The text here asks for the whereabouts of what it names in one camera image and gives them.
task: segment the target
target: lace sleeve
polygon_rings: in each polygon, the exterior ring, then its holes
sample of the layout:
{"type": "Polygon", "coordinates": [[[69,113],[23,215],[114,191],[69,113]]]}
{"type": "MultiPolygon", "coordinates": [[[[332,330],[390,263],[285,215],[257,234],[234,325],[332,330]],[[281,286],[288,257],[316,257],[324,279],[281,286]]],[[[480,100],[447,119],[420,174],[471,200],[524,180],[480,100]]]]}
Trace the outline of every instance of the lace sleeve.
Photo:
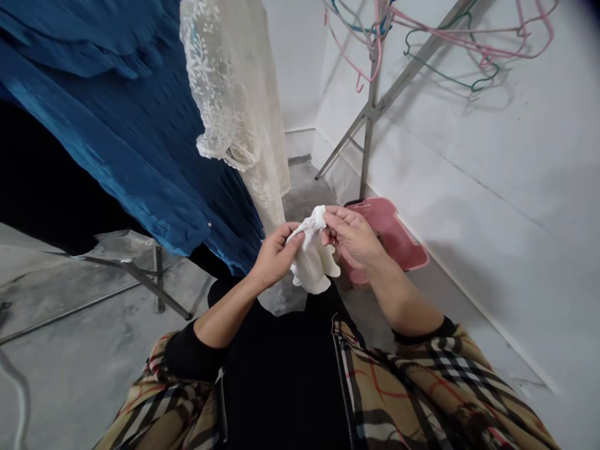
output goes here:
{"type": "Polygon", "coordinates": [[[206,128],[196,140],[198,151],[243,172],[259,160],[259,146],[246,126],[246,94],[226,54],[217,1],[182,0],[180,15],[189,86],[206,128]]]}

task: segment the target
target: person's left hand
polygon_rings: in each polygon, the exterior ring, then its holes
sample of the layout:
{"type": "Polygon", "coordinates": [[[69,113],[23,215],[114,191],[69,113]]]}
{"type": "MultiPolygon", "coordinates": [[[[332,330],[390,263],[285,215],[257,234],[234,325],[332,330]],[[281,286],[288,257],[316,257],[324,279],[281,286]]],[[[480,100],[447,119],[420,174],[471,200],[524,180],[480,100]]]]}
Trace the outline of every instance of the person's left hand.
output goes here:
{"type": "Polygon", "coordinates": [[[304,241],[304,232],[295,235],[287,245],[286,239],[299,225],[298,222],[284,223],[262,243],[248,277],[259,282],[263,289],[270,288],[282,279],[292,265],[292,260],[304,241]]]}

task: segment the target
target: pink basket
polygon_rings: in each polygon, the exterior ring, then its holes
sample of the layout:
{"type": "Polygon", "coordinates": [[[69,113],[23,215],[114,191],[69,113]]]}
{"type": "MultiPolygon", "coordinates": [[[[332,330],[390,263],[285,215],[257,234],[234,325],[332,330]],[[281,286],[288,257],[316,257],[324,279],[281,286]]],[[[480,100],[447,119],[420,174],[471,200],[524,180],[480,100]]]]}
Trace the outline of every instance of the pink basket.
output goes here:
{"type": "MultiPolygon", "coordinates": [[[[429,263],[427,251],[415,241],[413,235],[398,219],[397,209],[390,200],[384,197],[368,198],[353,204],[347,203],[346,208],[362,214],[367,219],[371,228],[379,234],[387,254],[404,272],[420,269],[429,263]]],[[[353,284],[368,283],[364,273],[353,269],[343,258],[342,265],[353,284]]]]}

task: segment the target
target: white lace garment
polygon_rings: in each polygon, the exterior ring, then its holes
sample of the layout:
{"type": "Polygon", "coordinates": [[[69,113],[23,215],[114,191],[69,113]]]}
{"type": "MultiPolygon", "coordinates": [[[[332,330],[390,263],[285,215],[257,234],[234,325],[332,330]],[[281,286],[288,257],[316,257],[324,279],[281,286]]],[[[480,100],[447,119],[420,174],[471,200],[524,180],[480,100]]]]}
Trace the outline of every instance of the white lace garment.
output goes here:
{"type": "Polygon", "coordinates": [[[266,234],[285,222],[283,122],[261,0],[182,0],[179,37],[206,132],[196,146],[240,171],[266,234]]]}
{"type": "Polygon", "coordinates": [[[294,273],[294,285],[302,286],[311,294],[321,294],[331,285],[325,275],[339,277],[341,273],[333,260],[334,247],[323,247],[321,243],[321,230],[327,226],[323,214],[323,205],[315,207],[311,216],[304,219],[286,241],[287,244],[291,238],[304,231],[304,241],[292,262],[291,271],[294,273]]]}

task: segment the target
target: blue dress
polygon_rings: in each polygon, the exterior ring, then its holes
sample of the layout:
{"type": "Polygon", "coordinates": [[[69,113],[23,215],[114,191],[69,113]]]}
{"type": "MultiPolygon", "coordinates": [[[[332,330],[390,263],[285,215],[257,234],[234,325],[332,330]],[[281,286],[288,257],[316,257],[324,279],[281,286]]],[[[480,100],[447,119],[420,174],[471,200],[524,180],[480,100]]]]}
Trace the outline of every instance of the blue dress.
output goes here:
{"type": "Polygon", "coordinates": [[[8,0],[0,28],[0,82],[161,245],[251,269],[263,227],[239,173],[196,150],[179,0],[8,0]]]}

